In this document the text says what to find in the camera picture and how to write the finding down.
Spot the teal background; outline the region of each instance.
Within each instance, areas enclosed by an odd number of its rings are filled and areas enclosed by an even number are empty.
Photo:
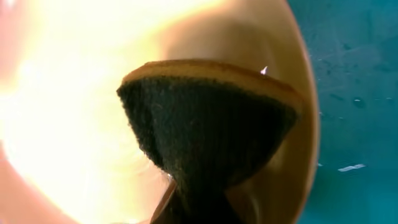
[[[299,223],[398,223],[398,0],[289,3],[315,72],[322,132],[322,166]]]

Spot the glossy surface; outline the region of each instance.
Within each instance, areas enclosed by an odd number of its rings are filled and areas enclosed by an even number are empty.
[[[16,66],[2,71],[12,91],[2,91],[0,104],[12,165],[79,222],[148,220],[169,180],[138,150],[115,93],[122,77],[147,61],[171,58],[213,58],[257,71],[268,66],[268,75],[301,92],[305,115],[272,162],[229,196],[250,200],[261,222],[294,220],[317,155],[312,73],[288,5],[247,3],[16,1],[24,9],[15,12],[21,32],[8,39],[22,47],[9,42],[2,52],[15,55],[9,60]]]
[[[321,164],[299,223],[398,223],[398,1],[289,1],[314,67]]]

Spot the beige bowl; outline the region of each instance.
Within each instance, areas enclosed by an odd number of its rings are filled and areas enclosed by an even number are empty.
[[[8,183],[0,185],[0,196],[7,195],[0,219],[71,223],[51,208],[57,206],[81,223],[148,221],[169,181],[139,151],[115,90],[143,63],[175,58],[267,66],[267,75],[304,96],[303,119],[268,166],[227,192],[251,223],[297,219],[317,166],[318,106],[285,1],[27,2],[35,29],[24,34],[15,91],[0,98],[0,138],[12,164],[0,172]]]

